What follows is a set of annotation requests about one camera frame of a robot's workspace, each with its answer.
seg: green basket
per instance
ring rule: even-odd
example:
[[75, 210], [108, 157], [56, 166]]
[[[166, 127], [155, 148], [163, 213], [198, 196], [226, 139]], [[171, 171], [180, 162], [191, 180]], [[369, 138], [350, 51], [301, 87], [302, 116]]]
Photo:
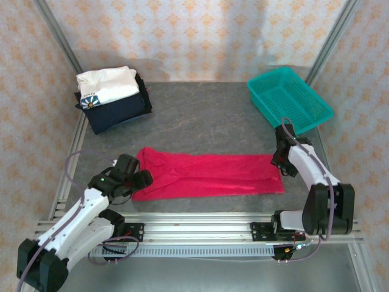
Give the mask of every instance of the green basket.
[[282, 117], [304, 133], [334, 116], [334, 111], [291, 68], [282, 67], [247, 82], [255, 106], [275, 128]]

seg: gray table surface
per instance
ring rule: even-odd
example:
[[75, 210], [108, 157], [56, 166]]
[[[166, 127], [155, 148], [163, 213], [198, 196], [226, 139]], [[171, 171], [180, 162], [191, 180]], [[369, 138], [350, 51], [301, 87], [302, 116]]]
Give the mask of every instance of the gray table surface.
[[[312, 251], [302, 249], [301, 257]], [[60, 292], [358, 292], [347, 245], [322, 245], [302, 262], [270, 258], [131, 258], [94, 266], [81, 260]]]
[[[274, 129], [250, 100], [245, 83], [150, 83], [153, 113], [95, 135], [90, 126], [82, 149], [102, 152], [112, 159], [122, 153], [136, 156], [143, 147], [172, 153], [273, 154]], [[316, 129], [304, 134], [324, 160]], [[86, 187], [107, 163], [98, 156], [81, 155], [75, 180]], [[129, 201], [111, 206], [119, 212], [273, 212], [302, 209], [308, 189], [302, 178], [284, 177], [286, 193], [237, 195], [175, 200]], [[72, 188], [69, 209], [80, 197]]]

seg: robotic arm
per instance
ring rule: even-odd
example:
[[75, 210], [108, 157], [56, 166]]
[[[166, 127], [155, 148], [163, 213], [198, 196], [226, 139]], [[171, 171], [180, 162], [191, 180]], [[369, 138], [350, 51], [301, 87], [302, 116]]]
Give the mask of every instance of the robotic arm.
[[[106, 208], [118, 196], [130, 196], [153, 182], [149, 171], [136, 172], [137, 168], [139, 160], [123, 154], [113, 167], [94, 176], [84, 191], [84, 198], [53, 228], [36, 241], [26, 239], [21, 243], [17, 276], [21, 278], [33, 255], [50, 240], [28, 271], [25, 282], [40, 292], [56, 292], [70, 270], [91, 249], [111, 237], [124, 235], [124, 217]], [[72, 217], [71, 223], [54, 236]]]
[[310, 235], [327, 234], [330, 208], [329, 180], [334, 191], [334, 218], [331, 233], [349, 234], [353, 229], [353, 187], [342, 184], [326, 169], [307, 138], [296, 137], [291, 124], [284, 126], [294, 139], [285, 132], [282, 125], [276, 127], [277, 151], [271, 163], [277, 166], [283, 175], [295, 177], [300, 172], [309, 194], [303, 210], [280, 212], [280, 227]]

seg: folded white shirt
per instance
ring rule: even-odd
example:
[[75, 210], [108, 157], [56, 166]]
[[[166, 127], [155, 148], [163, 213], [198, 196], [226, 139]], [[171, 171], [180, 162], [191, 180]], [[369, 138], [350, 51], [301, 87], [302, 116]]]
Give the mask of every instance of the folded white shirt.
[[135, 75], [127, 66], [78, 74], [80, 105], [86, 110], [139, 93]]

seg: wall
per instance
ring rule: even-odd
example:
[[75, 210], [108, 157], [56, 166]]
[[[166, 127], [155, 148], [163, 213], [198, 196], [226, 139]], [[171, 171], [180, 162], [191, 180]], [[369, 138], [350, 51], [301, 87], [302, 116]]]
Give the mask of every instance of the wall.
[[356, 190], [356, 218], [389, 288], [389, 6], [363, 1], [314, 89], [335, 118], [320, 127], [331, 171]]
[[17, 247], [46, 219], [73, 138], [77, 82], [31, 0], [0, 2], [0, 286]]
[[303, 78], [346, 0], [48, 0], [84, 70], [133, 66], [147, 81]]

